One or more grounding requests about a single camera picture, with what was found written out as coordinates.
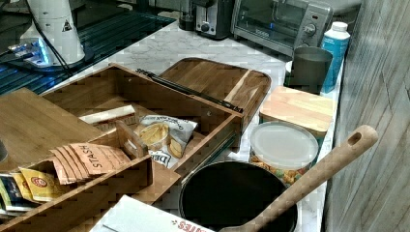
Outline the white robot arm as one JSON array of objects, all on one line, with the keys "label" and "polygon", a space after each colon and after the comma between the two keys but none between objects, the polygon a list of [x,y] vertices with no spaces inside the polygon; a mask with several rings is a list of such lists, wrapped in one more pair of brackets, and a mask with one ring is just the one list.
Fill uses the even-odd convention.
[{"label": "white robot arm", "polygon": [[69,0],[26,0],[32,24],[20,37],[22,43],[39,43],[40,53],[28,62],[41,68],[60,66],[59,57],[68,64],[85,57],[73,23]]}]

